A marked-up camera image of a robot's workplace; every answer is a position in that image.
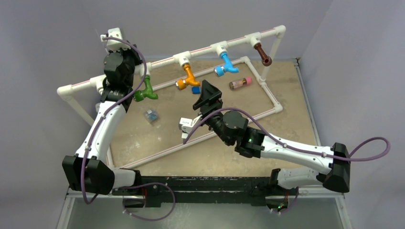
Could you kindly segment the orange faucet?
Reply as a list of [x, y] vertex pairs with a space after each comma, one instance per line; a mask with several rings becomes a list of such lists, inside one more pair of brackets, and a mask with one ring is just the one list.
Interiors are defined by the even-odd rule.
[[177, 89], [181, 91], [184, 90], [187, 86], [199, 87], [201, 83], [195, 79], [195, 76], [191, 71], [190, 64], [186, 63], [182, 66], [182, 68], [186, 73], [186, 77], [176, 81], [175, 85]]

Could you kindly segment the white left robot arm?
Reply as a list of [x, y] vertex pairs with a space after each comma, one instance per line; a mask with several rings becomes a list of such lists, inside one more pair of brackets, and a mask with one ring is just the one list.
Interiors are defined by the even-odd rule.
[[137, 171], [106, 165], [110, 143], [131, 104], [134, 71], [140, 64], [142, 60], [131, 50], [110, 51], [104, 58], [106, 76], [96, 120], [74, 156], [65, 156], [62, 161], [70, 189], [102, 195], [121, 187], [130, 195], [141, 192]]

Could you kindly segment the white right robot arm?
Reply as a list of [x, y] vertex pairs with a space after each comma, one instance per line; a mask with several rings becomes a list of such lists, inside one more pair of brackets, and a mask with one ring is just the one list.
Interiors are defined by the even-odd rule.
[[224, 108], [222, 92], [202, 81], [201, 94], [193, 105], [199, 109], [201, 122], [207, 125], [227, 146], [247, 158], [273, 158], [292, 162], [309, 168], [315, 175], [301, 185], [322, 186], [330, 191], [348, 193], [350, 191], [349, 153], [346, 145], [312, 146], [289, 141], [273, 134], [267, 134], [262, 126], [253, 128], [248, 121], [253, 117], [238, 108]]

